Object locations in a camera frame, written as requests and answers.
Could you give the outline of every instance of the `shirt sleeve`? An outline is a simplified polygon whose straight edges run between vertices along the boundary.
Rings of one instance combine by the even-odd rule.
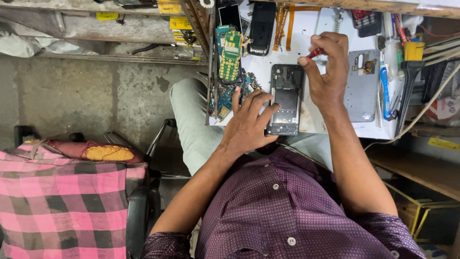
[[[395,258],[425,258],[400,218],[384,213],[367,213],[354,220],[375,236]]]
[[[190,257],[190,237],[176,232],[157,232],[150,235],[144,244],[141,259]]]

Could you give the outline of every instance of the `gray phone back cover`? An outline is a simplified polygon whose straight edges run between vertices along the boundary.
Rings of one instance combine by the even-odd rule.
[[[350,72],[344,104],[351,122],[372,122],[375,119],[377,87],[380,85],[380,51],[364,50],[348,53]]]

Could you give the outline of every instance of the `phone screen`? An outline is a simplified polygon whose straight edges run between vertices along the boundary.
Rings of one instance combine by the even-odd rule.
[[[257,21],[254,25],[253,47],[267,48],[270,23]]]
[[[240,8],[238,5],[232,5],[219,8],[220,25],[233,25],[239,32],[241,30]]]

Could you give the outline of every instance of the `concrete floor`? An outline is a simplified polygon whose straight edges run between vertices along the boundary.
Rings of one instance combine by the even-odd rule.
[[[22,124],[35,126],[43,137],[82,132],[94,141],[115,131],[146,151],[163,120],[174,117],[171,87],[187,77],[206,83],[197,71],[206,73],[207,67],[1,55],[0,150],[14,148],[13,127]],[[177,132],[168,130],[162,147],[180,147]],[[162,159],[156,169],[180,158]],[[162,207],[185,183],[163,181]]]

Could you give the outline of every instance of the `hand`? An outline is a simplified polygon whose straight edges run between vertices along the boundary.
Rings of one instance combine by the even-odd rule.
[[[344,34],[323,32],[311,37],[311,49],[321,47],[329,55],[326,74],[321,75],[316,63],[299,58],[310,82],[310,96],[324,116],[332,115],[345,106],[344,95],[350,65],[348,64],[348,37]]]
[[[262,105],[273,99],[273,95],[264,90],[255,90],[246,96],[240,106],[240,90],[240,87],[236,87],[233,93],[233,118],[225,127],[224,137],[218,147],[230,152],[235,159],[278,138],[276,135],[264,135],[264,129],[273,114],[281,109],[281,105],[272,104],[259,116]]]

